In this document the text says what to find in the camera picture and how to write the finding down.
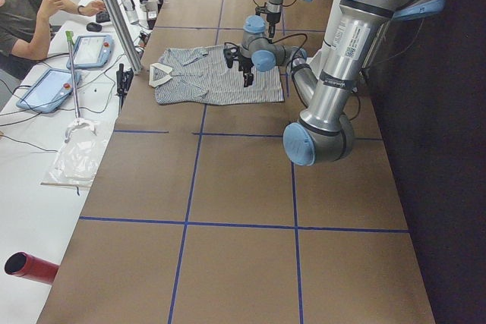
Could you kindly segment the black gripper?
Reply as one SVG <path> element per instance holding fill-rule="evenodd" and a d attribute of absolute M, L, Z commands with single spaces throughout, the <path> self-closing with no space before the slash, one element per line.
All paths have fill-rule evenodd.
<path fill-rule="evenodd" d="M 260 16 L 265 14 L 268 23 L 268 36 L 273 38 L 275 36 L 276 25 L 281 20 L 282 5 L 264 4 L 263 6 L 257 6 L 255 8 L 255 14 Z"/>
<path fill-rule="evenodd" d="M 242 54 L 242 47 L 238 45 L 224 45 L 223 55 L 227 68 L 232 68 L 234 62 L 238 62 L 238 70 L 243 73 L 244 87 L 250 87 L 254 82 L 252 68 L 254 66 L 251 58 Z"/>

